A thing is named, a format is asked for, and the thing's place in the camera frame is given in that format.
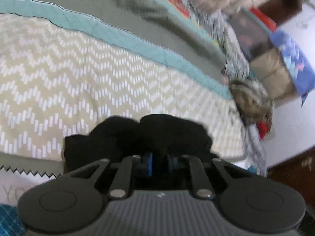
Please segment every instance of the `brown wooden furniture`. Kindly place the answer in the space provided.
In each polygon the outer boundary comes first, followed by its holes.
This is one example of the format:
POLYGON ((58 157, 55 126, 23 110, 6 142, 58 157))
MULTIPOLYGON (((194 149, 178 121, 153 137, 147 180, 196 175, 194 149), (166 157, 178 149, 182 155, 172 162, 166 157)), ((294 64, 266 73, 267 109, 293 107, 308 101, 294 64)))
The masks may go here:
POLYGON ((299 191, 315 207, 315 147, 268 170, 268 178, 299 191))
POLYGON ((270 0, 259 9, 279 26, 302 11, 302 0, 270 0))

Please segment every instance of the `circular pad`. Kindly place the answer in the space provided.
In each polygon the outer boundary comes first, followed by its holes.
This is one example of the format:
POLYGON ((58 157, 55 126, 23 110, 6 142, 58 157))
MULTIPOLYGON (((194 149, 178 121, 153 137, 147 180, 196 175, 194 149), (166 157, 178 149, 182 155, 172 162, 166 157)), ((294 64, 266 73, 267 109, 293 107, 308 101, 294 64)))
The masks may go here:
POLYGON ((79 178, 41 184, 24 193, 18 202, 18 213, 26 226, 56 234, 86 227, 102 209, 101 194, 79 178))
POLYGON ((294 229, 305 213, 305 201, 300 193, 266 178, 235 180, 220 196, 219 206, 231 223, 258 233, 294 229))

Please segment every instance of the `blue patterned fabric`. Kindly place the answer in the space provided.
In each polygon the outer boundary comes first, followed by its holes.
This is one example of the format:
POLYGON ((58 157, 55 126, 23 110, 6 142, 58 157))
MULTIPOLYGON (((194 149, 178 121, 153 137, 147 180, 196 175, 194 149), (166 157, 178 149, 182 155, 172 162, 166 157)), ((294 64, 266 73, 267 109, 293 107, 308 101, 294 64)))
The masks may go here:
POLYGON ((20 236, 25 232, 15 207, 0 204, 0 236, 20 236))
POLYGON ((284 31, 276 31, 269 35, 272 43, 278 47, 293 84, 302 96, 302 105, 308 93, 315 87, 315 72, 300 47, 292 37, 284 31))

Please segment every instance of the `gray fabric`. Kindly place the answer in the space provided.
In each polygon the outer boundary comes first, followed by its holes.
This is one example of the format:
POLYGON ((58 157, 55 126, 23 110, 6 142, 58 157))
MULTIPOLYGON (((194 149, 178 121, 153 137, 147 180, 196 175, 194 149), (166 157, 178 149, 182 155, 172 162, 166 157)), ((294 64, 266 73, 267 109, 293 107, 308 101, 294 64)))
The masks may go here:
POLYGON ((100 18, 154 44, 171 49, 221 82, 225 55, 153 0, 40 0, 100 18))
POLYGON ((64 164, 62 161, 33 159, 0 152, 0 169, 2 168, 6 171, 17 170, 20 174, 25 171, 26 174, 31 172, 33 175, 39 173, 41 176, 59 176, 63 174, 64 164))
POLYGON ((266 150, 262 141, 260 141, 259 133, 256 125, 250 125, 243 129, 244 151, 250 158, 251 166, 256 173, 267 177, 266 150))
POLYGON ((221 50, 226 55, 224 74, 230 80, 245 80, 249 74, 248 62, 243 60, 237 48, 234 47, 222 19, 218 15, 202 13, 189 0, 184 0, 184 3, 190 11, 190 16, 218 42, 221 50))

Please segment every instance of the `ribbed gray surface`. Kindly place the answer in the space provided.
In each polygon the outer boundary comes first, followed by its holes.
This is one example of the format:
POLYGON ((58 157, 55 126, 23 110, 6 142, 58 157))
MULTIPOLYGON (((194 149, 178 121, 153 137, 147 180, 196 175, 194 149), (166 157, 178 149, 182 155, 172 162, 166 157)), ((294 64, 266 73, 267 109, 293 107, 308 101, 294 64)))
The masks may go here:
MULTIPOLYGON (((210 201, 192 198, 188 191, 135 191, 132 197, 111 202, 92 225, 68 236, 250 236, 227 222, 210 201)), ((26 236, 41 236, 26 232, 26 236)), ((297 236, 296 231, 269 234, 297 236)))

